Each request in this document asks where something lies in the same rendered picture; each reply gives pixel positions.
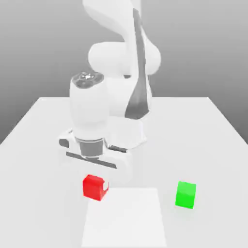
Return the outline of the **small green cube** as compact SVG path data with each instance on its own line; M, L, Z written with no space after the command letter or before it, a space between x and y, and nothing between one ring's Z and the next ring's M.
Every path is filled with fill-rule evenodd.
M196 195L196 184L178 182L175 205L188 209L193 209Z

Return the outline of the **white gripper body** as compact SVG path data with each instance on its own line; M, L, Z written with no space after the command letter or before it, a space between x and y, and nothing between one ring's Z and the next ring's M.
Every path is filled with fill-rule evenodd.
M132 155L130 152L107 150L98 157L83 157L69 149L61 150L61 162L82 175L93 175L107 182L128 182L132 178Z

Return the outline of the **small red cube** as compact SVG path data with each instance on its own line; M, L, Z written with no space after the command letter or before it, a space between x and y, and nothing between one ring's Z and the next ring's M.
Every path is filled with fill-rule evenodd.
M96 201L101 201L107 192L103 192L104 180L100 177L87 175L83 182L83 195Z

